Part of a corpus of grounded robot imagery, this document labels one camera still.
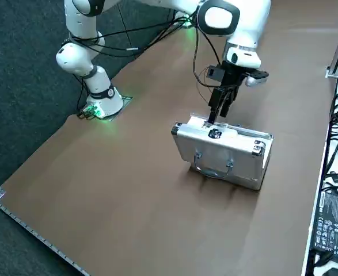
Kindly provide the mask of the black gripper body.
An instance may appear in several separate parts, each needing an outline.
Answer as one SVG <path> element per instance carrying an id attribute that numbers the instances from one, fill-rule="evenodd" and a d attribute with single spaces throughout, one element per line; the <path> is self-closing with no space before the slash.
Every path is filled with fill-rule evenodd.
<path id="1" fill-rule="evenodd" d="M 241 86 L 243 80 L 252 75 L 254 71 L 254 68 L 236 66 L 223 60 L 221 64 L 214 67 L 214 80 L 220 83 L 215 88 L 226 90 Z"/>

